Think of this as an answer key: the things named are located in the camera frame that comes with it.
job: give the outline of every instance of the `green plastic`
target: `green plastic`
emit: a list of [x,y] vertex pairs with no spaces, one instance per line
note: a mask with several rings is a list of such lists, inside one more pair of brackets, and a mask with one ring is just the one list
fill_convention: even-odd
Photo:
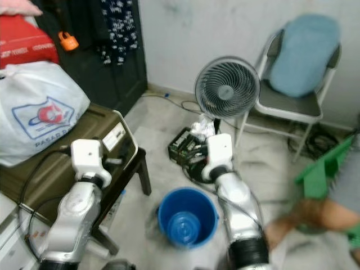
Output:
[[[304,197],[325,198],[329,192],[329,181],[334,179],[350,148],[353,136],[309,165],[295,178],[295,183],[303,185]],[[360,247],[360,224],[345,232],[353,248]]]

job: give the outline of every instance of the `light blue cushion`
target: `light blue cushion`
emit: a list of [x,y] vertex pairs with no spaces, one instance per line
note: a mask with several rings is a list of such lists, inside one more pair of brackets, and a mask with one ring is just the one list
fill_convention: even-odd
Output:
[[285,27],[280,54],[269,74],[271,86],[291,97],[305,96],[321,82],[340,43],[337,22],[323,15],[303,15]]

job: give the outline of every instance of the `blue plastic bucket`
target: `blue plastic bucket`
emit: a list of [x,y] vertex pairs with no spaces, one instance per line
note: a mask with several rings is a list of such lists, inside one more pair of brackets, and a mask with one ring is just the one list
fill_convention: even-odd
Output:
[[218,214],[212,201],[196,188],[179,188],[168,193],[157,214],[162,233],[175,245],[197,248],[214,235]]

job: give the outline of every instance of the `red bag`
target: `red bag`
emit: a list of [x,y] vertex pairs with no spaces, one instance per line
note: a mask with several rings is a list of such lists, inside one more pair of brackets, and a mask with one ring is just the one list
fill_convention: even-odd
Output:
[[52,39],[20,15],[0,16],[0,69],[43,60],[59,63]]

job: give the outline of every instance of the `fan grille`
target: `fan grille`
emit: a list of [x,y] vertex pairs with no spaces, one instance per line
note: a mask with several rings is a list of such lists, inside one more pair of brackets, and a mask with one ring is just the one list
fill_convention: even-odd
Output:
[[206,66],[195,84],[202,111],[216,118],[229,118],[249,111],[259,95],[259,77],[239,58],[224,57]]

